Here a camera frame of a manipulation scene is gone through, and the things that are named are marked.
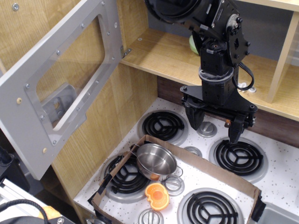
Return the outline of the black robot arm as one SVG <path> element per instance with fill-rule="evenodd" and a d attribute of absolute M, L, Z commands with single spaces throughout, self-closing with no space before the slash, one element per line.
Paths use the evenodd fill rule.
<path fill-rule="evenodd" d="M 250 43 L 244 39 L 242 18 L 231 0 L 147 0 L 159 21 L 179 24 L 192 32 L 200 56 L 200 86 L 183 86 L 183 104 L 190 125 L 199 129 L 205 113 L 228 119 L 230 144 L 255 123 L 257 107 L 240 95 L 239 69 Z"/>

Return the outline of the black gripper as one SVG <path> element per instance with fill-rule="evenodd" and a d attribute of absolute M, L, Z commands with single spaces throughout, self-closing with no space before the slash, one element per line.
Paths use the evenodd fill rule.
<path fill-rule="evenodd" d="M 209 113 L 231 121 L 229 143 L 237 143 L 244 128 L 255 124 L 257 106 L 243 98 L 231 80 L 223 83 L 203 82 L 201 86 L 180 87 L 191 127 L 198 130 Z"/>

